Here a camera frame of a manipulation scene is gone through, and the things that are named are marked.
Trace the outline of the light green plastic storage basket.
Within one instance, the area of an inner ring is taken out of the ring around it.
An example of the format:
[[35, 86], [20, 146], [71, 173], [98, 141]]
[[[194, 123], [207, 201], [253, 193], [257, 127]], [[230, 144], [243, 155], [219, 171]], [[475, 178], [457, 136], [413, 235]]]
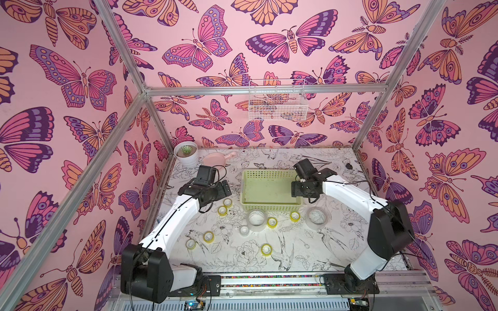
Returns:
[[246, 210], [298, 211], [302, 199], [291, 195], [292, 170], [246, 169], [242, 172], [240, 203]]

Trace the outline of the small clear tape roll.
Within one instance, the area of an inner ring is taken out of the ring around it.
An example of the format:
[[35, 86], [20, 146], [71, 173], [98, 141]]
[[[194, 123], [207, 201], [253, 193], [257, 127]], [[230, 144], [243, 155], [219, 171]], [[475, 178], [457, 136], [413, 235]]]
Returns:
[[247, 225], [242, 225], [240, 228], [239, 228], [239, 234], [242, 236], [242, 237], [247, 237], [249, 234], [250, 234], [250, 229], [248, 228]]

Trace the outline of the yellow tape roll front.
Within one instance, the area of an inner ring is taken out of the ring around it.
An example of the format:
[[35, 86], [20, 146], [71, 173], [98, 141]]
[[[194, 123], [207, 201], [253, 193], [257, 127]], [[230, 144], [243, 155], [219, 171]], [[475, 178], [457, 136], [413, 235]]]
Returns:
[[261, 253], [265, 257], [271, 256], [272, 251], [273, 251], [273, 248], [270, 244], [263, 244], [261, 246]]

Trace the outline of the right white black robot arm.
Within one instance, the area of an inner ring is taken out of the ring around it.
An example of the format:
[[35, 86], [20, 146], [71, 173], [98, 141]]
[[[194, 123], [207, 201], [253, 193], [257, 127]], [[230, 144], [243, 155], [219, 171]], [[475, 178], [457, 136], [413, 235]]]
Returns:
[[362, 190], [339, 175], [317, 172], [308, 179], [292, 181], [293, 197], [318, 199], [329, 196], [355, 211], [368, 223], [367, 247], [344, 269], [342, 287], [354, 293], [365, 287], [376, 272], [413, 242], [414, 230], [405, 204], [388, 201]]

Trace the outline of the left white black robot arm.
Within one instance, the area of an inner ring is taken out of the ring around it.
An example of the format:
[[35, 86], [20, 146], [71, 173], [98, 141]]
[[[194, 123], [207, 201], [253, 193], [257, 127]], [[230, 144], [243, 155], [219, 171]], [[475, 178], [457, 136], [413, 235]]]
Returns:
[[226, 180], [213, 185], [182, 186], [172, 207], [161, 222], [138, 244], [122, 254], [120, 290], [132, 299], [161, 303], [172, 294], [194, 295], [202, 290], [202, 268], [192, 264], [172, 264], [173, 248], [190, 220], [200, 209], [232, 195]]

